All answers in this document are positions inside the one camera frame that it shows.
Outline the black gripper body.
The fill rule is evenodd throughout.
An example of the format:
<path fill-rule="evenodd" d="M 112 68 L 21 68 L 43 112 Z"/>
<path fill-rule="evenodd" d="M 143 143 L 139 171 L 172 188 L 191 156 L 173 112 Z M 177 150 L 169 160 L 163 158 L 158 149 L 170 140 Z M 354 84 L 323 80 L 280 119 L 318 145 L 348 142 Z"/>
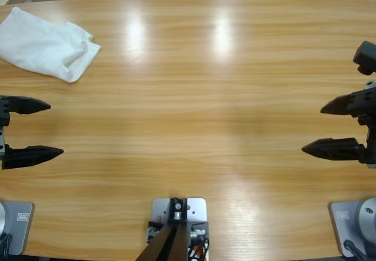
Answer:
<path fill-rule="evenodd" d="M 10 115 L 8 113 L 1 114 L 1 161 L 7 162 L 10 155 L 10 147 L 5 142 L 4 127 L 10 123 Z"/>
<path fill-rule="evenodd" d="M 367 126 L 368 133 L 366 138 L 366 147 L 360 145 L 359 158 L 360 163 L 366 164 L 368 168 L 375 167 L 375 115 L 361 114 L 357 116 L 358 123 L 361 126 Z"/>

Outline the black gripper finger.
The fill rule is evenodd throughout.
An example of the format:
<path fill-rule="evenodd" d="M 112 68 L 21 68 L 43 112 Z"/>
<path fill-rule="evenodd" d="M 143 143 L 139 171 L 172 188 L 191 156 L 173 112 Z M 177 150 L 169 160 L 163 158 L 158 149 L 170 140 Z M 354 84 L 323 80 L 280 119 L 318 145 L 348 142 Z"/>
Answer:
<path fill-rule="evenodd" d="M 5 145 L 5 152 L 1 155 L 2 169 L 16 169 L 35 166 L 64 153 L 63 149 L 48 146 L 28 146 L 23 149 L 12 149 Z"/>
<path fill-rule="evenodd" d="M 324 105 L 321 113 L 332 115 L 351 115 L 353 118 L 375 116 L 375 88 L 338 96 Z"/>
<path fill-rule="evenodd" d="M 326 160 L 356 160 L 365 163 L 366 148 L 355 138 L 318 139 L 301 148 L 309 155 Z"/>
<path fill-rule="evenodd" d="M 18 114 L 32 114 L 51 108 L 50 104 L 39 99 L 25 96 L 1 96 L 2 101 L 7 101 L 7 110 Z"/>

